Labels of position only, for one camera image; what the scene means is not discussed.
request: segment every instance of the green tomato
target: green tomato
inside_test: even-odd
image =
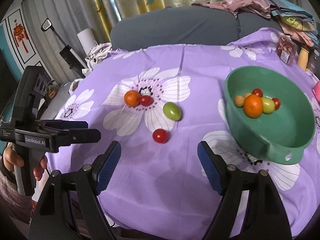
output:
[[[179,121],[182,115],[180,107],[172,102],[164,104],[163,113],[166,117],[173,121]]]
[[[262,97],[262,103],[263,103],[263,112],[265,114],[272,114],[274,110],[276,109],[276,105],[274,101],[267,97]]]

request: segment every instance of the green plastic bowl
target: green plastic bowl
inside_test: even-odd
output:
[[[278,98],[281,106],[256,119],[236,107],[237,95],[260,88],[263,95]],[[283,75],[258,66],[232,71],[225,82],[226,116],[230,130],[247,153],[259,160],[292,165],[298,163],[315,134],[315,116],[304,93]]]

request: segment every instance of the red chinese knot decoration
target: red chinese knot decoration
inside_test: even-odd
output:
[[[17,24],[17,20],[14,20],[14,23],[16,26],[13,28],[13,37],[14,37],[14,43],[16,44],[17,48],[19,47],[19,42],[22,42],[22,45],[24,47],[24,50],[26,53],[29,53],[23,39],[29,40],[28,34],[25,30],[25,28],[21,24]]]

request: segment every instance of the stack of folded clothing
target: stack of folded clothing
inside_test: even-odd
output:
[[[313,15],[286,0],[269,0],[271,14],[278,18],[285,34],[311,48],[319,46]]]

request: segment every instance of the clear plastic bottle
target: clear plastic bottle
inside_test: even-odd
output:
[[[313,74],[316,74],[316,64],[317,59],[319,57],[319,52],[315,49],[313,53],[309,57],[307,68],[313,72]]]

